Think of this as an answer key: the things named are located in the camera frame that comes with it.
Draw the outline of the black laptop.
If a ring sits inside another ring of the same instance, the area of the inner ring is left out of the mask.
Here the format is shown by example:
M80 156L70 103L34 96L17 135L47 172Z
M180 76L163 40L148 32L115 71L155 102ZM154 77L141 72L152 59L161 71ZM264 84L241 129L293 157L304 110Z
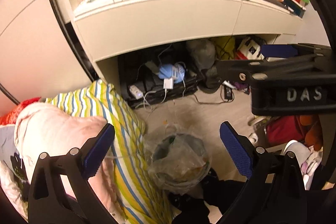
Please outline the black laptop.
M257 3L260 5L264 5L267 7L277 7L278 9L283 9L286 10L288 12L290 12L291 14L294 13L294 10L286 5L284 5L282 2L278 1L278 0L250 0L253 3Z

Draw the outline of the blue cloth bundle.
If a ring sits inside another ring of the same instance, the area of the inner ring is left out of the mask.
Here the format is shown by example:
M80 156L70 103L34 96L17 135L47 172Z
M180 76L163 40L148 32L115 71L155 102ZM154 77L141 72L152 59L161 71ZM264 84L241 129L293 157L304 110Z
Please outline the blue cloth bundle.
M163 64L159 67L158 77L162 80L173 79L178 84L185 78L185 69L181 64Z

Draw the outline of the white charger adapter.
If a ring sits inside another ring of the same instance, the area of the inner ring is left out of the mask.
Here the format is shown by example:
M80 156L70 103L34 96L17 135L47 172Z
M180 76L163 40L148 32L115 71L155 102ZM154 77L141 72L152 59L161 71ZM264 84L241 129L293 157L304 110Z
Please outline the white charger adapter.
M164 79L163 80L163 88L165 90L171 90L171 89L173 89L173 86L174 86L174 79L169 78L169 79Z

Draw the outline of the white power strip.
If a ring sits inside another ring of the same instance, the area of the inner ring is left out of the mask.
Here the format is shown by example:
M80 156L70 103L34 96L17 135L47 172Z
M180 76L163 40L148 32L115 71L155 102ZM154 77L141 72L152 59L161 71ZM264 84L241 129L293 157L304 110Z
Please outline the white power strip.
M132 96L137 100L143 98L143 92L135 85L130 85L129 91L132 94Z

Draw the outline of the white and red bag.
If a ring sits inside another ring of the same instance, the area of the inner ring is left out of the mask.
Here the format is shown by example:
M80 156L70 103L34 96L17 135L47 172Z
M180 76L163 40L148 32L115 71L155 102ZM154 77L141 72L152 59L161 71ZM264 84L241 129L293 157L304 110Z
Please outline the white and red bag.
M244 38L235 52L236 60L263 60L264 55L261 53L263 41L258 37L247 36Z

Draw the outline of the striped yellow blue bedsheet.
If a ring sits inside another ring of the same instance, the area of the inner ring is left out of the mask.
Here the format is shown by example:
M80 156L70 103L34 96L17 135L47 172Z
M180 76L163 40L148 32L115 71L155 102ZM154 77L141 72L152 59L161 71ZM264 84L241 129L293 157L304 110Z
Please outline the striped yellow blue bedsheet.
M147 172L145 122L112 84L97 80L88 87L60 93L46 101L73 117L101 116L113 125L115 137L102 171L112 192L108 210L117 222L171 223L173 212L167 195Z

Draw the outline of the red orange cushion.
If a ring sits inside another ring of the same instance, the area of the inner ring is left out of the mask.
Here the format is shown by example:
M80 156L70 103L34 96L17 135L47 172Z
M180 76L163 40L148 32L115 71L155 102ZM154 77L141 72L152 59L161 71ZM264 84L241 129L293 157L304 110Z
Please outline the red orange cushion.
M9 111L6 115L1 116L0 125L7 126L7 125L15 124L22 110L26 108L27 106L29 106L30 104L38 102L40 99L41 99L40 97L35 97L35 98L31 98L31 99L21 102L20 104L15 106L13 110Z

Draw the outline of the pink pillow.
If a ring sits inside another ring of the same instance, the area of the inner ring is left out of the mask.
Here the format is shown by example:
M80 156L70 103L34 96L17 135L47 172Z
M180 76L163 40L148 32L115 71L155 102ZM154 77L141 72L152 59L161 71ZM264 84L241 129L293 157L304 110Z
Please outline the pink pillow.
M95 137L105 124L107 121L103 117L73 117L49 103L37 102L25 107L15 123L14 144L23 159L28 180L33 178L41 153L65 155L70 149L80 148L89 138ZM110 214L120 218L111 151L89 183Z

